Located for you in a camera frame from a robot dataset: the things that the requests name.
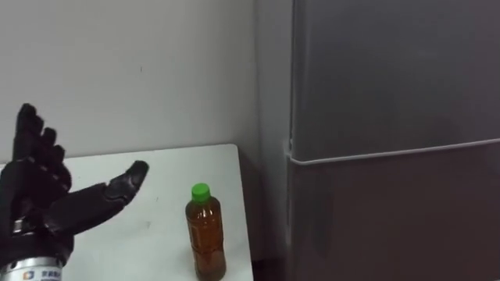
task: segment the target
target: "green bottle cap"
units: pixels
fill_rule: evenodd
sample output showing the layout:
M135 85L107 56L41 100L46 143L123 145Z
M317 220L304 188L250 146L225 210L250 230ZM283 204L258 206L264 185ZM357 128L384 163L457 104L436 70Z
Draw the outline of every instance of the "green bottle cap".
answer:
M204 203L210 198L210 187L206 183L198 183L191 189L194 202Z

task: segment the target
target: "label on wrist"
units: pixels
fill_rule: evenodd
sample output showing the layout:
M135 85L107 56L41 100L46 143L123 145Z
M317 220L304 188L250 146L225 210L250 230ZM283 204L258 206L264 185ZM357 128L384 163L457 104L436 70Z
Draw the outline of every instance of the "label on wrist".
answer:
M9 272L8 281L61 281L62 269L54 266L35 266Z

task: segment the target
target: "brown liquid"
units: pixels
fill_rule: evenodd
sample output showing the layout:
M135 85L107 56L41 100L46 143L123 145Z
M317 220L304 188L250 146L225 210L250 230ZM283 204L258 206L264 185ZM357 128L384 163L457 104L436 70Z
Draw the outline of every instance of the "brown liquid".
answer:
M226 273L226 258L219 201L211 197L205 203L187 203L186 218L196 275L201 281L221 280Z

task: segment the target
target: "gray refrigerator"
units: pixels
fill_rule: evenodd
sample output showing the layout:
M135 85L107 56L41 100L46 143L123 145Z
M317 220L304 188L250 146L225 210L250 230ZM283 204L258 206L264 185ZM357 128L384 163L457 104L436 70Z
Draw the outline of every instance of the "gray refrigerator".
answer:
M268 256L500 279L500 2L258 0Z

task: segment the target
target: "table surface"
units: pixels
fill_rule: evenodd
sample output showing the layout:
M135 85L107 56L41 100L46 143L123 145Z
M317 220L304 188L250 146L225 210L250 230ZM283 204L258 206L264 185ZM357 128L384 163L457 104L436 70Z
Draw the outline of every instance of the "table surface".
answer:
M232 144L65 161L78 190L107 182L134 160L150 165L137 197L115 218L79 234L63 271L67 281L196 280L184 208L204 182L222 206L225 280L253 280L238 150Z

